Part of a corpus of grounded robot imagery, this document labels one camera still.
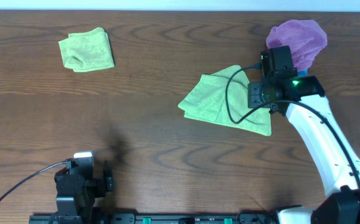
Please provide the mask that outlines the green microfiber cloth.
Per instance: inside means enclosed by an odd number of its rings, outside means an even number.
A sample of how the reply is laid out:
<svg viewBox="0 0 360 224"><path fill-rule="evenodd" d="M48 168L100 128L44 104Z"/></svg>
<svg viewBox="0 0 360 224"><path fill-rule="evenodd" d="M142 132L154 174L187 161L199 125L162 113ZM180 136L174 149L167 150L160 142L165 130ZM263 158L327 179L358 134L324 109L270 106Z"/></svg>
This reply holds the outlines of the green microfiber cloth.
<svg viewBox="0 0 360 224"><path fill-rule="evenodd" d="M189 119L270 136L272 130L268 108L261 108L239 124L236 123L251 110L248 108L248 84L249 79L239 65L210 75L203 74L178 107L184 110L184 117Z"/></svg>

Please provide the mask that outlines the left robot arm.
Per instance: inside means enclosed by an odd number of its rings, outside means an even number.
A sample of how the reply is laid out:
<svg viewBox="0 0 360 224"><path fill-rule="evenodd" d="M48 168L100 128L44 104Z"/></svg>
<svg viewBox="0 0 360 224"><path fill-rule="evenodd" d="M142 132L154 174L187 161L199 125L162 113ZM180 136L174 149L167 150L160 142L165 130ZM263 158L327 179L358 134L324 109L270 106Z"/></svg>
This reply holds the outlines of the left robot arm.
<svg viewBox="0 0 360 224"><path fill-rule="evenodd" d="M49 223L110 223L111 215L94 206L114 189L110 165L103 165L102 178L93 177L93 158L78 157L65 161L67 165L55 174L57 212Z"/></svg>

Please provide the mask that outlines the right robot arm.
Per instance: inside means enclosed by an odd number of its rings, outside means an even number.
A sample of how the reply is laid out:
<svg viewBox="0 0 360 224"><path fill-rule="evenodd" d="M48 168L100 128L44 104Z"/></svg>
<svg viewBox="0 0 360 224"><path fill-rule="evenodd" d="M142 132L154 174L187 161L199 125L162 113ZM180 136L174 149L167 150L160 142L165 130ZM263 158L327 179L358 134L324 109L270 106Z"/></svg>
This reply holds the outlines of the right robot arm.
<svg viewBox="0 0 360 224"><path fill-rule="evenodd" d="M278 223L360 223L360 158L338 126L313 75L264 74L248 85L249 107L283 114L302 137L319 171L326 199L317 208L277 212Z"/></svg>

